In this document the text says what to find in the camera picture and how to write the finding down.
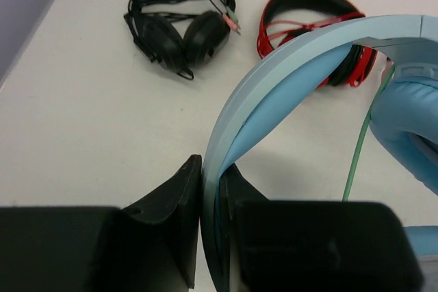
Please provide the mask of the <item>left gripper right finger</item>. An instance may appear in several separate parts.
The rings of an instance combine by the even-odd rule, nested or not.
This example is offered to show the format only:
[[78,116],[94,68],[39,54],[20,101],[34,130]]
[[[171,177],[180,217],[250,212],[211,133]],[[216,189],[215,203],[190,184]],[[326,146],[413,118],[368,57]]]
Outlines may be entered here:
[[400,220],[376,202],[270,200],[220,178],[223,291],[420,291]]

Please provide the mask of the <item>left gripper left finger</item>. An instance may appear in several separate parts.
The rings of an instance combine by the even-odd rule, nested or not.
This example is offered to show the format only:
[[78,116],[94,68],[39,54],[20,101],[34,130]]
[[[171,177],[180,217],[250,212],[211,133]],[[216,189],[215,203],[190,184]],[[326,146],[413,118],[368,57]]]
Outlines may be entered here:
[[201,208],[199,155],[133,204],[3,207],[2,291],[187,291]]

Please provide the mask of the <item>large light blue headphones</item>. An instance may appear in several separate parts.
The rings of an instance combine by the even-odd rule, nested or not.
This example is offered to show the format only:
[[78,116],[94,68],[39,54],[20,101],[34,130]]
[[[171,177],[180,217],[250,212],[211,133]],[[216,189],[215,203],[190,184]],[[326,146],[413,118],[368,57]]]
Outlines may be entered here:
[[216,245],[216,194],[222,173],[271,132],[342,62],[354,44],[384,50],[397,62],[408,43],[437,41],[437,17],[357,18],[305,33],[279,47],[237,85],[211,133],[203,165],[201,233],[215,289],[225,290]]

